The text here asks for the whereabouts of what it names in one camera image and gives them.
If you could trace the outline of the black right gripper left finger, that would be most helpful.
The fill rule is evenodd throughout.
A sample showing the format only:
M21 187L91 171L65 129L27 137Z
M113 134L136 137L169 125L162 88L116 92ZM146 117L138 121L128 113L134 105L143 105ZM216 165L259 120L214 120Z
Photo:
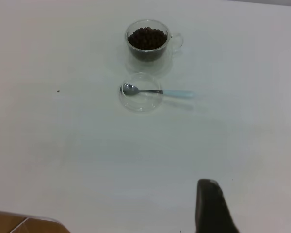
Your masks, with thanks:
M195 227L197 233L238 233L218 182L200 179L197 183Z

